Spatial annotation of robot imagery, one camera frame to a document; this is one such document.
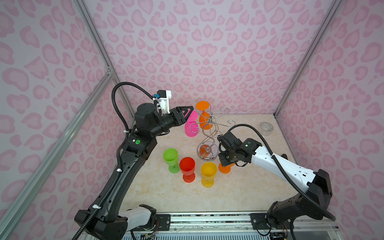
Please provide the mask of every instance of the perforated metal strip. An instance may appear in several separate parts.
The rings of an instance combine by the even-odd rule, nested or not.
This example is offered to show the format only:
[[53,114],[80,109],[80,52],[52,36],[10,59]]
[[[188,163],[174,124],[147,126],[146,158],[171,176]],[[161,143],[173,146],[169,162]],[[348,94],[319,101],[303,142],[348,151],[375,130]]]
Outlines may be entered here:
[[[132,240],[125,234],[123,240]],[[159,233],[154,240],[270,240],[257,233]]]

